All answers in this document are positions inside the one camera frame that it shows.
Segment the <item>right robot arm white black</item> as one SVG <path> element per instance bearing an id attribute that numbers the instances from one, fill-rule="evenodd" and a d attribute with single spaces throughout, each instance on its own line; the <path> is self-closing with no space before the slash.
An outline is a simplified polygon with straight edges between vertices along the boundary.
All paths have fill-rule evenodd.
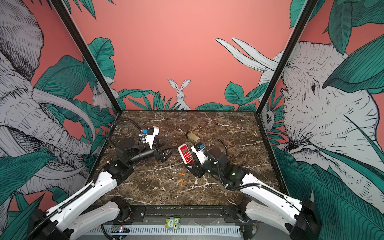
<path id="1" fill-rule="evenodd" d="M 228 152 L 219 148 L 206 150 L 202 143 L 178 147 L 185 167 L 196 177 L 217 176 L 228 191 L 239 191 L 251 201 L 241 210 L 240 217 L 261 221 L 289 235 L 292 240 L 318 240 L 323 226 L 316 204 L 283 194 L 246 169 L 230 163 Z"/>

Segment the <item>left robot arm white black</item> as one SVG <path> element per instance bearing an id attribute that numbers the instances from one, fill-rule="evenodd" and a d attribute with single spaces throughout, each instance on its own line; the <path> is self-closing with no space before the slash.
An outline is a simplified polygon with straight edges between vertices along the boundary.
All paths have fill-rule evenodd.
<path id="1" fill-rule="evenodd" d="M 152 158 L 163 163 L 176 147 L 168 144 L 169 138 L 159 136 L 158 127 L 141 129 L 131 119 L 127 121 L 139 130 L 139 139 L 129 137 L 115 144 L 112 134 L 116 126 L 125 121 L 115 122 L 107 133 L 108 143 L 114 147 L 117 158 L 104 165 L 95 179 L 67 200 L 45 212 L 38 210 L 33 213 L 25 237 L 27 240 L 76 240 L 99 225 L 113 220 L 125 222 L 132 216 L 130 204 L 122 197 L 114 197 L 92 211 L 86 212 L 86 209 L 127 180 L 134 172 L 135 164 Z"/>

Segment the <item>white red remote control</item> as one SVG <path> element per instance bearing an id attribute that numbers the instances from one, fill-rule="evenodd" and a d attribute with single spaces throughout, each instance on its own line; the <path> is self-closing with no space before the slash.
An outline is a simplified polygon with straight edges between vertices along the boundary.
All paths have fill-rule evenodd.
<path id="1" fill-rule="evenodd" d="M 186 144 L 182 144 L 178 147 L 178 152 L 184 162 L 185 165 L 193 164 L 194 159 L 193 156 Z"/>

